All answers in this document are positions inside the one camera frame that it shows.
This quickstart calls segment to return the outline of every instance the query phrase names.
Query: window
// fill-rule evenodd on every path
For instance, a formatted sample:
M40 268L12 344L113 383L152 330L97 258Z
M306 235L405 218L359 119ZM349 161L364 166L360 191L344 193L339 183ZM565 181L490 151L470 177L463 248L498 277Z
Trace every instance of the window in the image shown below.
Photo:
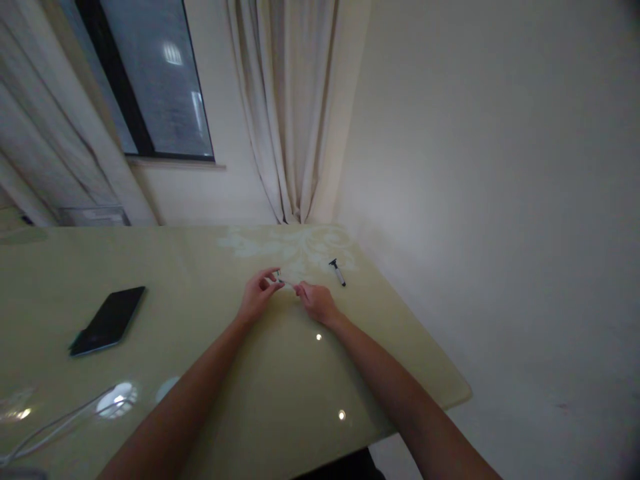
M128 155L213 161L181 0L59 0Z

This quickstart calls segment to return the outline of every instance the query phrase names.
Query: light green tabletop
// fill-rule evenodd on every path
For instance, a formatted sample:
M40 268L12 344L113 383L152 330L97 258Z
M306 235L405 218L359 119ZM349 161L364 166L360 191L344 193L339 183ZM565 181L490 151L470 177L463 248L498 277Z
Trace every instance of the light green tabletop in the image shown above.
M334 258L346 287L328 265ZM137 398L124 415L87 413L15 462L52 479L96 476L157 404L161 386L232 320L246 280L270 266L294 282L328 286L352 322L442 407L470 398L452 362L341 227L29 229L0 238L0 407L12 399L17 412L30 409L22 420L0 421L0 455L130 382ZM69 358L67 347L106 296L140 285L147 293L123 342ZM393 432L340 344L286 287L240 350L184 478L289 479Z

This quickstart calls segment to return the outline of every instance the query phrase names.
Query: smartphone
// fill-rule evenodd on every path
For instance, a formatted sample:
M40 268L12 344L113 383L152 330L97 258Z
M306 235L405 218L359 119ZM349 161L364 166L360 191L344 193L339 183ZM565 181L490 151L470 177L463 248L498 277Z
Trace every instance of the smartphone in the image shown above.
M136 287L111 293L90 324L82 330L69 347L72 357L102 350L122 340L146 287Z

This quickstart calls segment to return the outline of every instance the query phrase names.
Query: black marker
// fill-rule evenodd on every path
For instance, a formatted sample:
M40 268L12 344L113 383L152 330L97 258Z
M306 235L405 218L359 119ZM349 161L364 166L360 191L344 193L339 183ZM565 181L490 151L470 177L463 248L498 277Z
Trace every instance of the black marker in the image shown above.
M333 265L333 268L335 268L335 274L338 276L338 280L340 280L340 283L342 283L343 287L347 286L347 282L345 282L345 278L342 276L342 272L340 272L340 269L338 268L338 264L336 263L337 259L333 259L332 261L329 262L330 265Z

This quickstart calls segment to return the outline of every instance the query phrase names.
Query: hand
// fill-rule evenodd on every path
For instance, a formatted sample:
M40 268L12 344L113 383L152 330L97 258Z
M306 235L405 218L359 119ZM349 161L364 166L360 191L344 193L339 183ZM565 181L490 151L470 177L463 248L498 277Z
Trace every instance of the hand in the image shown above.
M273 272L280 270L278 267L271 267L260 270L245 285L245 294L242 296L242 303L238 309L236 318L256 322L267 308L271 296L285 286L275 280Z
M328 288L303 281L300 282L300 285L295 285L293 289L312 319L327 325L342 316L338 307L335 306Z

